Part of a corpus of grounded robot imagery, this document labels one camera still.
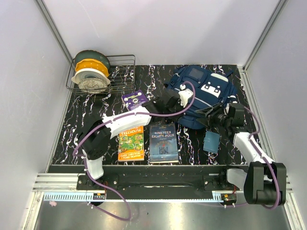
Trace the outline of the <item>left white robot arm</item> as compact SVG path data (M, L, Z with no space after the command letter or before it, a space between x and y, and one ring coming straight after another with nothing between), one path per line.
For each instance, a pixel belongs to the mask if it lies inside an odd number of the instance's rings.
M145 101L119 115L104 116L85 126L73 155L84 158L87 184L94 190L103 186L102 157L112 138L129 129L147 126L158 118L179 118L185 112L190 97L183 91L166 90L161 97Z

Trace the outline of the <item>navy blue student backpack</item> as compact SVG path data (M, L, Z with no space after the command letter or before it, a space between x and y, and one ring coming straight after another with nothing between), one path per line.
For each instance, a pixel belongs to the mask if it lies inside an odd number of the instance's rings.
M165 83L168 89L180 91L180 85L189 81L195 88L195 100L192 106L178 120L183 127L190 129L202 129L205 126L197 121L201 118L196 113L197 110L212 107L218 103L226 106L228 103L235 102L237 90L233 83L228 79L229 75L222 76L213 73L197 65L183 66L173 71L170 81Z

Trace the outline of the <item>dark blue 1984 book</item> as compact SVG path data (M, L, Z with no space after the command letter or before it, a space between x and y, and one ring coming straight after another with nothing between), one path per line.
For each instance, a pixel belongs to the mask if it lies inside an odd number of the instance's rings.
M150 127L149 162L178 163L177 133L174 123Z

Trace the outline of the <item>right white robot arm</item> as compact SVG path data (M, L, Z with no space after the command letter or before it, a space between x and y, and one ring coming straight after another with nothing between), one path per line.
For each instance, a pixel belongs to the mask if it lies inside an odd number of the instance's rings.
M256 142L244 124L245 112L250 109L240 103L230 103L224 108L221 103L197 110L201 117L198 122L207 127L220 126L225 129L230 141L238 148L248 164L248 170L231 166L218 177L218 185L224 190L232 186L244 193L250 205L261 205L266 209L275 209L286 200L286 166L270 158Z

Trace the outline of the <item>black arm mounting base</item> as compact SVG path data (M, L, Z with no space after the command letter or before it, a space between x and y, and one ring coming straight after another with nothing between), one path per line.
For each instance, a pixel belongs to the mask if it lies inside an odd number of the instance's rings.
M127 200L191 200L213 198L213 191L233 192L226 181L226 165L138 165L104 166L98 182L110 187L106 197L118 199L115 191Z

